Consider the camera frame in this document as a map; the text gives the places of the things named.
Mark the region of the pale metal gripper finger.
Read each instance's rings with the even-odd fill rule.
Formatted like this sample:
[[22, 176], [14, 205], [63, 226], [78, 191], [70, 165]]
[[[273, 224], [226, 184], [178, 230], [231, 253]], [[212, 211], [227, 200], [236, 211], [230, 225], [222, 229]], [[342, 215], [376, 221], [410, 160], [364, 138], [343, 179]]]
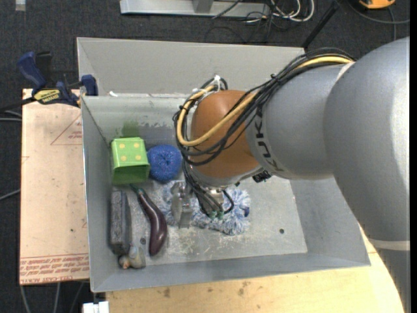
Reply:
[[175, 183], [171, 188], [172, 202], [171, 212], [177, 225], [180, 225], [182, 215], [182, 206], [184, 201], [184, 185], [182, 183]]
[[180, 228], [189, 228], [192, 218], [192, 195], [189, 190], [182, 193], [181, 209], [180, 209]]

